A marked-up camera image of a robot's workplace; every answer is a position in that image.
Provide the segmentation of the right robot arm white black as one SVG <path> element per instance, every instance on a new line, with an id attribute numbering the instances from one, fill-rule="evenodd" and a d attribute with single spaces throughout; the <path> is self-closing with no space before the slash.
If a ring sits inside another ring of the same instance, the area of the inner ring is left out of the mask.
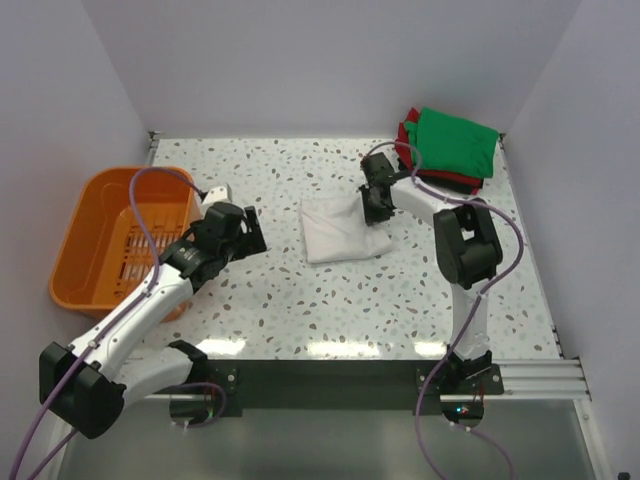
<path id="1" fill-rule="evenodd" d="M 367 224 L 387 221 L 401 210 L 433 228 L 436 262 L 452 292 L 451 340 L 435 378 L 456 392 L 469 392 L 492 364 L 487 304 L 479 295 L 503 260 L 491 214 L 420 190 L 408 171 L 394 170 L 382 153 L 365 157 L 361 169 L 365 184 L 359 190 Z"/>

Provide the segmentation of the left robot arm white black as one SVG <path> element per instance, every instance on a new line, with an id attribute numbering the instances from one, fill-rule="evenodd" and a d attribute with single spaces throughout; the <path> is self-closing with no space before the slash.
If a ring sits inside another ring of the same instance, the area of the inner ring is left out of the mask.
<path id="1" fill-rule="evenodd" d="M 41 405 L 88 439 L 104 434 L 127 403 L 177 385 L 200 390 L 207 380 L 205 354 L 178 341 L 167 347 L 166 374 L 127 383 L 122 366 L 144 337 L 189 300 L 228 263 L 265 252 L 255 207 L 211 205 L 203 219 L 169 244 L 138 287 L 97 326 L 68 346 L 56 342 L 39 357 Z"/>

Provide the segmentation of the white t shirt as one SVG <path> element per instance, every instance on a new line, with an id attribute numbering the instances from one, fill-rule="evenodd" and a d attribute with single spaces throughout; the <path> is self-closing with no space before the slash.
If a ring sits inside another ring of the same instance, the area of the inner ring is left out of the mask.
<path id="1" fill-rule="evenodd" d="M 366 224 L 363 202 L 357 194 L 303 199 L 299 212 L 310 264 L 367 260 L 393 249 L 383 229 Z"/>

